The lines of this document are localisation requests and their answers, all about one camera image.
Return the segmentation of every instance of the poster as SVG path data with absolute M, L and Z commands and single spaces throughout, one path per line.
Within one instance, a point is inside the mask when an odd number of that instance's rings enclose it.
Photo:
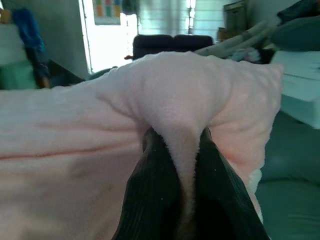
M 120 25 L 121 0 L 93 0 L 95 25 Z

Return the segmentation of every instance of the white container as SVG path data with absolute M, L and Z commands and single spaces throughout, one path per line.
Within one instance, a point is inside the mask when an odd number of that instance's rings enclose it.
M 14 24 L 0 24 L 0 66 L 27 60 L 24 43 Z
M 320 129 L 320 52 L 279 51 L 273 64 L 283 64 L 281 110 Z

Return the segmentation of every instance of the hanging clothes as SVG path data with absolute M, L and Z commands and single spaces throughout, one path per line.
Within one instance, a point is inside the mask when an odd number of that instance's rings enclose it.
M 49 58 L 34 15 L 27 8 L 17 9 L 12 11 L 12 20 L 19 29 L 26 54 L 33 65 L 36 81 L 49 78 Z

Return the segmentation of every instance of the teal cushion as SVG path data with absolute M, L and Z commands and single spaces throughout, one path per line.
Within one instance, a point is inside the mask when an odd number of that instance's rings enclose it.
M 320 185 L 319 140 L 320 130 L 280 112 L 266 145 L 262 182 L 294 180 Z
M 271 181 L 261 183 L 256 196 L 272 240 L 320 240 L 320 186 Z
M 289 21 L 275 29 L 270 41 L 286 51 L 320 51 L 320 16 Z
M 37 89 L 34 69 L 29 61 L 0 66 L 0 89 Z

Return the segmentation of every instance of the pillow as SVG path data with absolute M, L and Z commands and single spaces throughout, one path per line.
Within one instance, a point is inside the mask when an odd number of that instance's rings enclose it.
M 285 51 L 320 51 L 320 16 L 289 21 L 275 29 L 270 41 Z
M 294 19 L 318 15 L 318 6 L 318 0 L 300 0 L 290 7 L 278 12 L 277 16 L 280 18 L 281 24 L 285 24 Z
M 254 191 L 282 72 L 162 52 L 71 87 L 0 92 L 0 235 L 112 239 L 150 127 L 163 136 L 181 181 L 181 229 L 192 220 L 195 158 L 207 126 L 260 213 Z

